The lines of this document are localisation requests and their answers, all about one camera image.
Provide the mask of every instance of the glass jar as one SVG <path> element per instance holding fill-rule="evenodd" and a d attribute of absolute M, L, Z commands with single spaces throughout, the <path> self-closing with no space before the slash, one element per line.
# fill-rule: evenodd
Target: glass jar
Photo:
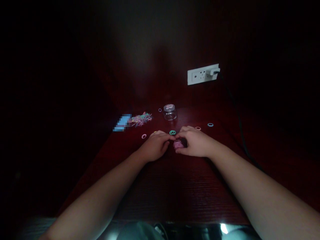
<path fill-rule="evenodd" d="M 178 116 L 177 110 L 173 104 L 167 104 L 163 107 L 163 117 L 165 120 L 171 121 Z"/>

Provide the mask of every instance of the wall socket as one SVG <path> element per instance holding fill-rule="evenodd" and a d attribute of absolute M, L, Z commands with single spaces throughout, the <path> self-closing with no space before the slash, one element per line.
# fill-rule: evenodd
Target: wall socket
<path fill-rule="evenodd" d="M 188 85 L 216 80 L 218 74 L 211 75 L 206 73 L 206 70 L 219 68 L 219 64 L 210 65 L 207 67 L 188 70 Z"/>

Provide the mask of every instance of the finger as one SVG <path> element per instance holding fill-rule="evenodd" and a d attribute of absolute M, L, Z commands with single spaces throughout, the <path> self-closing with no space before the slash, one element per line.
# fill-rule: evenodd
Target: finger
<path fill-rule="evenodd" d="M 163 135 L 161 135 L 160 136 L 160 138 L 161 138 L 161 141 L 168 141 L 169 139 L 170 140 L 173 140 L 173 141 L 175 141 L 176 140 L 176 138 L 174 137 L 174 136 L 172 136 L 172 135 L 170 135 L 170 134 L 163 134 Z"/>
<path fill-rule="evenodd" d="M 180 153 L 183 155 L 189 155 L 189 148 L 177 148 L 176 153 Z"/>
<path fill-rule="evenodd" d="M 166 141 L 164 144 L 163 144 L 163 147 L 161 149 L 161 153 L 164 154 L 166 152 L 166 150 L 168 149 L 168 146 L 169 146 L 169 142 Z"/>
<path fill-rule="evenodd" d="M 162 134 L 162 133 L 165 133 L 164 131 L 161 131 L 161 130 L 158 130 L 158 131 L 156 131 L 154 134 L 155 135 L 158 135 L 158 134 Z"/>
<path fill-rule="evenodd" d="M 176 135 L 176 139 L 181 137 L 186 138 L 186 136 L 187 136 L 187 131 L 182 131 Z"/>
<path fill-rule="evenodd" d="M 189 131 L 190 130 L 190 128 L 188 128 L 188 127 L 186 127 L 186 126 L 183 126 L 181 129 L 180 129 L 180 132 L 182 132 L 182 131 Z"/>

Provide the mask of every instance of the dark red table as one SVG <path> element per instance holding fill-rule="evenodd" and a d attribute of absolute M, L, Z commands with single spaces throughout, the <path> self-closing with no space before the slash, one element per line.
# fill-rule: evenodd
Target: dark red table
<path fill-rule="evenodd" d="M 178 118 L 166 121 L 157 109 L 142 127 L 110 135 L 81 177 L 59 213 L 109 170 L 125 160 L 156 130 L 179 132 L 182 126 L 202 131 L 246 158 L 238 118 L 231 102 L 178 109 Z M 240 107 L 250 153 L 271 177 L 320 210 L 319 161 L 273 125 Z M 237 201 L 208 159 L 176 154 L 172 143 L 158 161 L 148 163 L 122 200 L 115 220 L 170 221 L 183 223 L 248 224 Z"/>

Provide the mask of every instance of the power cord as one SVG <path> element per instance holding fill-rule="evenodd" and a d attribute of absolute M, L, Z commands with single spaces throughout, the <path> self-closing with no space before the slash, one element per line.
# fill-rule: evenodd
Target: power cord
<path fill-rule="evenodd" d="M 240 128 L 241 140 L 242 140 L 242 144 L 243 144 L 243 148 L 244 148 L 245 153 L 247 154 L 248 158 L 251 160 L 253 165 L 255 165 L 258 169 L 260 169 L 262 172 L 264 172 L 264 170 L 262 169 L 260 164 L 257 163 L 257 161 L 250 155 L 250 153 L 248 151 L 248 148 L 247 148 L 247 145 L 246 145 L 246 140 L 244 139 L 244 134 L 243 134 L 243 130 L 242 130 L 242 121 L 241 121 L 240 114 L 239 114 L 239 111 L 238 111 L 237 106 L 236 106 L 236 101 L 234 100 L 234 98 L 233 98 L 233 96 L 231 94 L 231 91 L 227 86 L 227 83 L 225 82 L 225 80 L 224 80 L 224 78 L 223 78 L 223 76 L 222 76 L 222 74 L 220 72 L 215 71 L 213 74 L 219 74 L 219 76 L 222 79 L 223 84 L 226 87 L 227 92 L 228 92 L 228 94 L 229 94 L 229 96 L 230 96 L 230 98 L 232 100 L 233 106 L 234 106 L 234 108 L 235 108 L 235 110 L 237 112 L 238 119 L 239 119 L 239 128 Z"/>

